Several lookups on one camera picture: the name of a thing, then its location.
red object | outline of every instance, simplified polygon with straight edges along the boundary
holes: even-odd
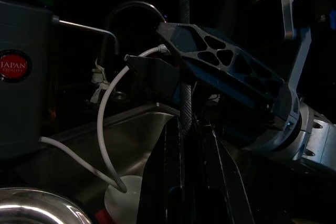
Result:
[[[28,62],[21,55],[3,55],[0,58],[0,74],[7,79],[19,79],[28,71]]]
[[[96,213],[95,217],[99,224],[117,224],[112,220],[111,216],[106,211],[106,209],[103,209],[98,213]]]

sink basin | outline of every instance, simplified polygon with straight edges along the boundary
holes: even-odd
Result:
[[[120,176],[142,176],[163,126],[178,113],[178,110],[155,103],[104,120],[106,147]],[[99,151],[96,123],[52,138],[66,144],[95,168],[107,172]],[[76,199],[91,213],[104,206],[107,184],[54,147],[41,147],[36,155],[16,164],[13,169],[30,187],[52,190]]]

white cable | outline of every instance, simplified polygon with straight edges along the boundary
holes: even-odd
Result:
[[[154,47],[151,48],[145,52],[143,52],[142,54],[139,55],[139,57],[145,57],[147,55],[150,55],[154,52],[167,52],[167,48],[164,45],[159,45],[158,47]],[[114,179],[114,181],[117,183],[117,185],[119,186],[119,190],[123,193],[125,193],[127,191],[126,185],[121,181],[119,175],[117,174],[116,170],[114,169],[112,163],[111,163],[111,159],[109,157],[109,154],[106,150],[106,146],[105,146],[105,141],[104,141],[104,134],[103,134],[103,118],[104,118],[104,111],[105,111],[105,107],[107,104],[107,101],[112,93],[112,91],[114,90],[114,88],[116,87],[117,83],[120,81],[120,79],[127,73],[127,71],[129,70],[129,67],[126,66],[124,67],[119,74],[117,74],[117,76],[114,78],[114,80],[111,82],[111,84],[109,85],[109,87],[107,88],[100,106],[99,106],[99,111],[98,111],[98,118],[97,118],[97,136],[98,136],[98,143],[99,143],[99,148],[100,148],[100,152],[102,155],[102,158],[106,164],[107,169],[109,170],[112,178]]]
[[[92,172],[93,174],[95,174],[96,176],[98,176],[99,178],[101,178],[102,180],[104,180],[106,183],[110,184],[114,188],[119,189],[118,185],[111,178],[106,176],[101,171],[95,169],[92,165],[88,164],[86,161],[82,160],[76,153],[74,153],[70,148],[68,148],[67,146],[65,146],[61,142],[56,141],[56,140],[51,139],[51,138],[48,138],[48,137],[45,137],[45,136],[42,136],[40,141],[42,143],[50,144],[50,145],[53,145],[53,146],[61,149],[66,154],[68,154],[70,157],[72,157],[74,160],[76,160],[84,168],[86,168],[87,170],[89,170],[90,172]]]

white bowl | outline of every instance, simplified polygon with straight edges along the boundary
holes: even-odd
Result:
[[[105,208],[116,224],[136,224],[142,177],[123,176],[121,180],[127,187],[127,193],[122,193],[112,186],[105,192]]]

shiny metal pot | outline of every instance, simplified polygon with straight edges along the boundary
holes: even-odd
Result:
[[[91,224],[70,200],[38,189],[0,189],[0,223]]]

